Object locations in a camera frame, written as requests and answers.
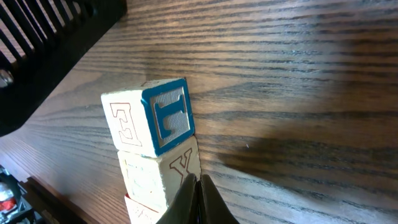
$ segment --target vent slats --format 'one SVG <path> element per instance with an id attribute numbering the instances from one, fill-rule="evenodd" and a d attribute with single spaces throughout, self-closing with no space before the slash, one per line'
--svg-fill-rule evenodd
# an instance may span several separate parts
<path id="1" fill-rule="evenodd" d="M 73 2 L 71 2 L 71 1 L 67 1 L 67 4 L 68 4 L 68 7 L 69 7 L 70 12 L 71 12 L 72 15 L 73 15 L 73 18 L 75 18 L 75 20 L 76 20 L 76 23 L 77 23 L 78 25 L 80 25 L 80 18 L 79 18 L 79 15 L 78 15 L 78 13 L 77 13 L 77 10 L 76 10 L 75 5 L 74 5 Z"/>
<path id="2" fill-rule="evenodd" d="M 18 28 L 13 23 L 13 21 L 11 20 L 11 18 L 8 16 L 7 12 L 4 10 L 4 8 L 1 5 L 0 5 L 0 18 L 3 21 L 3 23 L 6 25 L 8 30 L 11 32 L 11 34 L 14 36 L 14 38 L 17 40 L 18 44 L 23 49 L 25 54 L 27 56 L 31 56 L 33 54 L 32 49 L 30 48 L 25 38 L 19 32 Z"/>
<path id="3" fill-rule="evenodd" d="M 39 28 L 39 26 L 36 24 L 35 19 L 33 18 L 32 14 L 30 13 L 30 11 L 28 10 L 28 8 L 26 7 L 25 3 L 23 2 L 23 0 L 17 0 L 19 6 L 21 7 L 21 9 L 24 11 L 25 15 L 27 16 L 30 24 L 32 24 L 33 28 L 35 29 L 37 35 L 39 35 L 40 39 L 42 40 L 42 42 L 46 41 L 46 38 L 42 32 L 42 30 Z"/>
<path id="4" fill-rule="evenodd" d="M 33 13 L 34 17 L 36 18 L 37 22 L 43 29 L 43 32 L 47 36 L 47 41 L 51 45 L 51 47 L 55 46 L 55 34 L 52 30 L 49 22 L 45 18 L 43 12 L 40 10 L 39 5 L 36 1 L 26 1 L 27 6 L 29 7 L 30 11 Z"/>
<path id="5" fill-rule="evenodd" d="M 93 5 L 85 1 L 1 0 L 0 57 L 11 64 L 38 64 L 92 15 Z M 1 59 L 0 69 L 4 63 Z"/>
<path id="6" fill-rule="evenodd" d="M 63 37 L 63 27 L 61 22 L 58 20 L 57 15 L 55 14 L 54 10 L 52 9 L 50 3 L 48 0 L 40 0 L 40 3 L 42 4 L 45 12 L 49 16 L 51 23 L 54 25 L 55 29 L 57 30 L 57 34 L 60 37 Z"/>
<path id="7" fill-rule="evenodd" d="M 17 49 L 15 49 L 13 44 L 10 42 L 10 40 L 7 38 L 7 36 L 4 34 L 4 32 L 1 29 L 0 29 L 0 39 L 4 43 L 4 45 L 8 48 L 8 50 L 11 52 L 12 56 L 14 56 L 14 58 L 17 61 L 21 61 L 22 58 L 19 55 Z"/>
<path id="8" fill-rule="evenodd" d="M 69 26 L 70 20 L 68 17 L 68 13 L 66 12 L 65 8 L 63 7 L 61 0 L 54 0 L 54 4 L 55 4 L 55 7 L 57 7 L 58 12 L 60 13 L 60 15 L 62 17 L 63 22 L 65 23 L 65 26 Z"/>
<path id="9" fill-rule="evenodd" d="M 30 40 L 35 49 L 44 52 L 43 43 L 40 41 L 39 36 L 36 34 L 29 21 L 26 19 L 24 13 L 21 11 L 18 3 L 15 0 L 3 0 L 15 20 L 18 22 L 25 35 Z"/>
<path id="10" fill-rule="evenodd" d="M 12 66 L 10 61 L 8 61 L 7 57 L 0 51 L 0 64 L 4 65 L 7 70 L 12 70 Z"/>

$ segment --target cream block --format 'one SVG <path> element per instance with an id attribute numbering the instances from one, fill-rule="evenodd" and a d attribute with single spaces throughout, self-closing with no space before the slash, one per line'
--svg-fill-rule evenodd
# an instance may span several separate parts
<path id="1" fill-rule="evenodd" d="M 198 144 L 194 136 L 157 158 L 118 152 L 129 196 L 160 213 L 165 212 L 189 173 L 200 178 Z"/>
<path id="2" fill-rule="evenodd" d="M 128 194 L 124 196 L 124 199 L 126 201 L 130 221 L 133 224 L 155 224 L 163 215 L 163 213 L 157 212 L 134 201 Z"/>
<path id="3" fill-rule="evenodd" d="M 158 157 L 195 131 L 183 78 L 148 81 L 103 93 L 101 101 L 119 150 Z"/>

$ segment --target embossed letter e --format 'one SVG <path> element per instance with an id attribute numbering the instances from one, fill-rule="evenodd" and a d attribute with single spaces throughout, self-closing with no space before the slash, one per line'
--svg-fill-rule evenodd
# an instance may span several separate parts
<path id="1" fill-rule="evenodd" d="M 118 127 L 120 140 L 126 144 L 141 146 L 142 144 L 137 138 L 136 129 L 134 128 L 134 123 L 132 122 L 130 104 L 111 103 L 111 109 L 113 117 L 120 121 L 117 123 L 120 124 Z"/>

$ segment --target white block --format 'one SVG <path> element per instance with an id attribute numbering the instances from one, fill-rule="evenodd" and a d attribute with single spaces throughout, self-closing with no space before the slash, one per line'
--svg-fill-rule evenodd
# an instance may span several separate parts
<path id="1" fill-rule="evenodd" d="M 165 212 L 189 173 L 200 178 L 198 144 L 190 137 L 158 158 L 118 152 L 129 196 L 159 212 Z"/>
<path id="2" fill-rule="evenodd" d="M 159 221 L 163 213 L 157 212 L 151 208 L 148 208 L 129 197 L 128 194 L 124 196 L 126 201 L 127 211 L 131 223 L 139 224 L 153 224 Z"/>
<path id="3" fill-rule="evenodd" d="M 119 150 L 157 157 L 195 131 L 183 78 L 154 80 L 103 93 L 101 101 Z"/>

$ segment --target wood grain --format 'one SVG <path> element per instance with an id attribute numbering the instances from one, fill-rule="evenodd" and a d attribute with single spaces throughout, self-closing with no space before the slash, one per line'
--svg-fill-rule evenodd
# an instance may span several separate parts
<path id="1" fill-rule="evenodd" d="M 186 77 L 202 170 L 241 223 L 397 223 L 397 3 L 128 1 L 1 163 L 127 223 L 100 94 Z"/>

